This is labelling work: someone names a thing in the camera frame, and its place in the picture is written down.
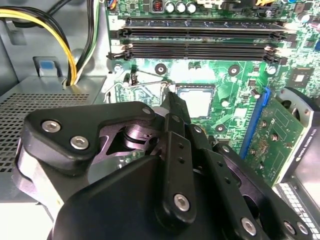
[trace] ventilation grille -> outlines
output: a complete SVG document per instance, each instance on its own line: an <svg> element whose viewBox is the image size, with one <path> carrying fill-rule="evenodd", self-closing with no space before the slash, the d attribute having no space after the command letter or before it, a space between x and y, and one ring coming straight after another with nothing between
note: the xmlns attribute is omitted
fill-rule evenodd
<svg viewBox="0 0 320 240"><path fill-rule="evenodd" d="M14 93L0 103L0 173L11 172L25 116L39 109L85 105L89 94Z"/></svg>

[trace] electronic component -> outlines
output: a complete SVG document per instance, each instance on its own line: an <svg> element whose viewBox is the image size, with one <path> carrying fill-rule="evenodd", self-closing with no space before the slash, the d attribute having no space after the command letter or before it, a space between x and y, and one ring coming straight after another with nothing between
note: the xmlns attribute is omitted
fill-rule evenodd
<svg viewBox="0 0 320 240"><path fill-rule="evenodd" d="M299 112L297 119L293 112ZM312 143L320 122L320 108L293 88L282 89L270 97L261 112L250 149L244 159L270 186L290 176Z"/></svg>
<svg viewBox="0 0 320 240"><path fill-rule="evenodd" d="M314 40L308 40L308 41L305 43L305 46L308 47L308 48L312 48L315 44L316 44L316 41L314 41Z"/></svg>
<svg viewBox="0 0 320 240"><path fill-rule="evenodd" d="M238 73L240 73L240 66L239 65L234 64L229 67L229 69L228 69L229 76L234 77L234 76L238 75Z"/></svg>
<svg viewBox="0 0 320 240"><path fill-rule="evenodd" d="M163 63L158 63L157 65L155 65L154 71L158 75L163 75L167 72L167 67Z"/></svg>
<svg viewBox="0 0 320 240"><path fill-rule="evenodd" d="M296 16L296 20L302 24L306 24L310 21L311 19L311 15L305 12L299 13Z"/></svg>
<svg viewBox="0 0 320 240"><path fill-rule="evenodd" d="M215 88L214 84L175 85L176 94L186 102L190 118L206 118L210 115Z"/></svg>
<svg viewBox="0 0 320 240"><path fill-rule="evenodd" d="M252 97L254 97L255 99L259 99L261 97L261 94L256 90L256 89L251 89L250 94L252 95Z"/></svg>
<svg viewBox="0 0 320 240"><path fill-rule="evenodd" d="M274 75L277 72L277 68L275 66L268 66L266 68L266 73L269 75Z"/></svg>
<svg viewBox="0 0 320 240"><path fill-rule="evenodd" d="M230 143L230 139L225 139L225 138L218 138L216 141L222 145L229 145Z"/></svg>
<svg viewBox="0 0 320 240"><path fill-rule="evenodd" d="M314 72L312 67L294 67L291 69L291 75L287 82L287 87L305 88Z"/></svg>
<svg viewBox="0 0 320 240"><path fill-rule="evenodd" d="M163 13L164 11L164 1L163 0L152 0L152 12Z"/></svg>
<svg viewBox="0 0 320 240"><path fill-rule="evenodd" d="M305 10L305 3L299 2L294 6L294 12L296 14L301 14Z"/></svg>
<svg viewBox="0 0 320 240"><path fill-rule="evenodd" d="M176 4L175 4L175 10L180 13L180 14L183 14L185 11L186 11L186 5L184 2L182 1L178 1Z"/></svg>
<svg viewBox="0 0 320 240"><path fill-rule="evenodd" d="M175 11L175 5L172 2L167 2L165 4L165 10L168 14L171 14Z"/></svg>
<svg viewBox="0 0 320 240"><path fill-rule="evenodd" d="M297 41L292 41L292 42L289 42L288 44L289 44L289 47L290 47L290 48L294 49L294 48L297 47L298 42L297 42Z"/></svg>
<svg viewBox="0 0 320 240"><path fill-rule="evenodd" d="M142 5L142 9L144 12L148 13L148 12L150 12L150 5L144 4L144 5Z"/></svg>
<svg viewBox="0 0 320 240"><path fill-rule="evenodd" d="M135 86L135 85L137 85L139 83L137 70L135 68L131 69L130 80L131 80L131 85L132 86Z"/></svg>
<svg viewBox="0 0 320 240"><path fill-rule="evenodd" d="M197 10L197 7L196 5L193 3L193 2L188 2L186 4L186 11L189 13L189 14L194 14Z"/></svg>
<svg viewBox="0 0 320 240"><path fill-rule="evenodd" d="M304 4L303 10L304 10L304 11L309 11L311 8L312 8L312 2L306 2L306 3Z"/></svg>
<svg viewBox="0 0 320 240"><path fill-rule="evenodd" d="M249 80L249 82L248 82L249 87L253 87L255 85L256 85L256 80Z"/></svg>

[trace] motherboard component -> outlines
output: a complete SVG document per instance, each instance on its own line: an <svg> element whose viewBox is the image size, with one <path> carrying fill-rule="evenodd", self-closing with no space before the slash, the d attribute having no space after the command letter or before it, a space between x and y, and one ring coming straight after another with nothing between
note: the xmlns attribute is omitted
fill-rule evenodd
<svg viewBox="0 0 320 240"><path fill-rule="evenodd" d="M132 40L121 54L109 54L113 59L202 59L230 61L264 61L281 64L276 48L269 44L211 43L211 42L166 42Z"/></svg>
<svg viewBox="0 0 320 240"><path fill-rule="evenodd" d="M291 175L297 168L319 130L319 120L320 108L310 99L293 88L282 89L263 108L245 162L270 186L279 183L288 169Z"/></svg>
<svg viewBox="0 0 320 240"><path fill-rule="evenodd" d="M190 118L207 118L210 116L215 88L214 84L175 85L176 94L185 100Z"/></svg>
<svg viewBox="0 0 320 240"><path fill-rule="evenodd" d="M290 88L305 88L314 72L312 67L294 67L291 70L291 76L287 82Z"/></svg>
<svg viewBox="0 0 320 240"><path fill-rule="evenodd" d="M193 11L194 4L187 4L187 10ZM186 10L183 2L175 5L177 12ZM267 39L281 41L286 39L289 30L275 21L259 20L212 20L189 18L147 18L130 17L125 19L125 25L116 33L119 38L236 38L236 39Z"/></svg>

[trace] motherboard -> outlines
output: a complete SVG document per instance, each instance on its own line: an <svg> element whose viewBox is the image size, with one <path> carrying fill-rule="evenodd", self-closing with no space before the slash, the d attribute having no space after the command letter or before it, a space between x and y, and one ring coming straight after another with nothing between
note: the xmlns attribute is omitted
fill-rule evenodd
<svg viewBox="0 0 320 240"><path fill-rule="evenodd" d="M192 123L240 153L267 88L270 99L257 119L290 121L290 146L275 146L284 149L285 160L290 157L303 127L276 95L289 87L319 104L317 1L111 0L106 16L112 69L106 103L159 106L166 91L175 92L186 101ZM286 161L277 151L264 151L275 141L257 138L266 131L259 124L243 159L273 186Z"/></svg>

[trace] black plastic bracket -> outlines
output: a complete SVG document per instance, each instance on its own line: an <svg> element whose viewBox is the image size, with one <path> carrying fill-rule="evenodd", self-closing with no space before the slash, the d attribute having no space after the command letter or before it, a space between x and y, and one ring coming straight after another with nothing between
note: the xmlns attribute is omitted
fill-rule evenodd
<svg viewBox="0 0 320 240"><path fill-rule="evenodd" d="M312 233L300 217L277 194L245 164L245 162L227 145L217 144L213 147L223 156L229 169L240 180L239 190L246 196L251 212L261 222L264 232L272 240L312 238ZM308 234L300 231L304 227Z"/></svg>
<svg viewBox="0 0 320 240"><path fill-rule="evenodd" d="M250 239L253 236L255 239L269 239L252 216L223 156L212 151L205 133L197 125L188 125L187 134L193 146L192 158L199 160L199 166L216 192L212 203L218 207L217 211L223 209L220 216L227 239Z"/></svg>
<svg viewBox="0 0 320 240"><path fill-rule="evenodd" d="M190 142L185 138L182 118L165 116L164 135L151 155L159 155L159 197L155 211L166 228L179 231L191 225L197 215Z"/></svg>
<svg viewBox="0 0 320 240"><path fill-rule="evenodd" d="M106 151L122 128L148 126L154 118L154 111L142 102L44 109L25 118L21 140L29 155L74 176L85 173L95 157L94 163L106 159ZM54 133L45 131L42 124L48 120L59 123L61 129ZM86 138L89 146L75 149L71 145L75 136ZM105 136L107 141L101 147L100 138Z"/></svg>

